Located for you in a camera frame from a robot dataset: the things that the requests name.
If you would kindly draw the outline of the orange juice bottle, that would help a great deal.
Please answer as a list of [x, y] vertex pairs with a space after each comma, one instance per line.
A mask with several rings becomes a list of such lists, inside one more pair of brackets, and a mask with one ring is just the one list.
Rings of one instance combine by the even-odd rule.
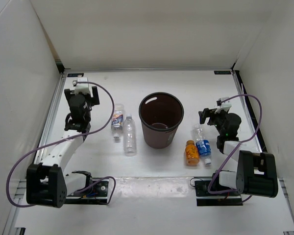
[[199, 153], [193, 140], [186, 142], [185, 159], [188, 166], [197, 166], [199, 163]]

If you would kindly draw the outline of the clear unlabelled plastic bottle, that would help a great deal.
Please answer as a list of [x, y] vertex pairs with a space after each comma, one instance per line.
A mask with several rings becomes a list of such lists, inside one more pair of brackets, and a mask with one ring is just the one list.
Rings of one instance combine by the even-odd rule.
[[131, 114], [127, 114], [124, 121], [123, 149], [127, 156], [135, 156], [137, 153], [135, 121]]

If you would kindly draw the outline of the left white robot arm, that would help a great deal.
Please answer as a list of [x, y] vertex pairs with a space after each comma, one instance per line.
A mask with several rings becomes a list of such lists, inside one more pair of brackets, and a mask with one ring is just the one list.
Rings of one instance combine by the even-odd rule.
[[28, 204], [60, 208], [70, 194], [87, 196], [93, 191], [89, 172], [76, 170], [68, 175], [63, 171], [74, 152], [84, 143], [91, 128], [92, 107], [99, 104], [96, 86], [78, 84], [64, 91], [70, 112], [65, 119], [61, 143], [38, 164], [26, 172], [26, 201]]

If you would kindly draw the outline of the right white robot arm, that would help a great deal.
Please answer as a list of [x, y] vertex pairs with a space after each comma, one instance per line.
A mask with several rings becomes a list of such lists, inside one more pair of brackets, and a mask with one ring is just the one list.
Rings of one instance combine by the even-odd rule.
[[217, 149], [227, 156], [220, 168], [213, 174], [207, 191], [221, 196], [228, 192], [237, 192], [253, 196], [274, 198], [278, 194], [278, 180], [275, 157], [262, 152], [247, 150], [237, 137], [241, 118], [224, 108], [199, 111], [199, 122], [218, 131]]

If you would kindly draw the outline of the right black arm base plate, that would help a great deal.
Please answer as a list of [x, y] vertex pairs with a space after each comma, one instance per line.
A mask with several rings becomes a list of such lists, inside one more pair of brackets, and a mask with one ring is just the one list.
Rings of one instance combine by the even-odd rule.
[[208, 192], [210, 179], [194, 177], [190, 180], [190, 186], [195, 189], [196, 205], [198, 207], [212, 206], [242, 206], [242, 197], [237, 192], [211, 194]]

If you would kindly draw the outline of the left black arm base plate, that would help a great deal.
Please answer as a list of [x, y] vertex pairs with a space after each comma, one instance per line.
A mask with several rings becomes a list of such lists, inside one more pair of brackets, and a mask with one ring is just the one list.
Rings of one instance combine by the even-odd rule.
[[68, 195], [67, 205], [104, 205], [108, 202], [109, 179], [104, 179], [81, 195]]

